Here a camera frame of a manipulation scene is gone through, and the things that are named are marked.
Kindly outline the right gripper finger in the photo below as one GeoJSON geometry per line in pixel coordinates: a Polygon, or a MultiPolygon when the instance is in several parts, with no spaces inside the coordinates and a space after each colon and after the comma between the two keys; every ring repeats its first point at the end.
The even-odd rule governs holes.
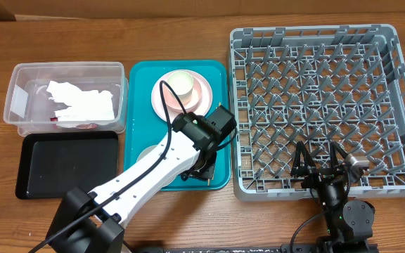
{"type": "Polygon", "coordinates": [[[292,164],[293,171],[309,171],[316,168],[309,151],[302,141],[298,141],[295,149],[295,157],[292,164]]]}
{"type": "Polygon", "coordinates": [[[343,159],[347,157],[347,152],[340,147],[340,145],[335,142],[330,142],[330,167],[332,169],[340,165],[337,159],[337,154],[339,154],[343,159]]]}

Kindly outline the grey bowl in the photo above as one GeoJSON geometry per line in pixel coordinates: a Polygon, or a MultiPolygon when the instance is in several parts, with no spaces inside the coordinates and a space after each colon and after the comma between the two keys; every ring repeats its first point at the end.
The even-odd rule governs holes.
{"type": "Polygon", "coordinates": [[[149,154],[151,151],[153,151],[156,148],[156,145],[151,145],[149,147],[147,147],[146,149],[144,149],[139,156],[137,157],[137,162],[139,160],[142,160],[147,154],[149,154]]]}

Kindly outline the red snack wrapper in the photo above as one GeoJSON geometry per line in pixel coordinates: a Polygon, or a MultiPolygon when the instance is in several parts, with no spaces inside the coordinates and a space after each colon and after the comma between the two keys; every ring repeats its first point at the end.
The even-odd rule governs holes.
{"type": "Polygon", "coordinates": [[[65,123],[58,123],[58,118],[57,117],[52,117],[50,119],[51,122],[56,122],[54,125],[54,128],[62,128],[62,129],[95,129],[97,127],[96,124],[91,123],[91,124],[65,124],[65,123]]]}

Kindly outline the white napkin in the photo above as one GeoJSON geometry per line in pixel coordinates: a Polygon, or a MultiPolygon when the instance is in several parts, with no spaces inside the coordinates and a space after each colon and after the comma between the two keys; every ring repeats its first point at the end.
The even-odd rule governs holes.
{"type": "Polygon", "coordinates": [[[51,94],[50,100],[67,106],[54,112],[59,122],[107,121],[115,118],[113,95],[109,91],[83,91],[69,82],[55,81],[49,82],[46,91],[51,94]]]}

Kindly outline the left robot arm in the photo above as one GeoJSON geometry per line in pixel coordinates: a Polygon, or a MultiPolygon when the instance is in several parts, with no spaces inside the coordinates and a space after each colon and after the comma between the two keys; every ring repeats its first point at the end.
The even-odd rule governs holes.
{"type": "Polygon", "coordinates": [[[213,177],[217,151],[235,128],[235,117],[222,107],[208,117],[177,115],[161,142],[124,173],[87,193],[67,192],[45,243],[55,252],[121,252],[127,224],[161,188],[176,177],[213,177]]]}

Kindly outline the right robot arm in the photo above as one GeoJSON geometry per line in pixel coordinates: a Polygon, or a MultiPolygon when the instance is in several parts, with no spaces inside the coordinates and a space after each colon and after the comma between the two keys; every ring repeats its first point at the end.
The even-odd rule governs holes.
{"type": "Polygon", "coordinates": [[[301,187],[319,200],[321,213],[297,228],[289,250],[297,249],[295,239],[307,224],[323,217],[328,234],[316,239],[314,252],[377,252],[378,247],[368,243],[373,236],[375,207],[367,201],[349,199],[352,184],[361,179],[370,161],[347,153],[335,141],[329,143],[329,156],[327,167],[317,167],[303,142],[297,142],[290,175],[302,179],[301,187]]]}

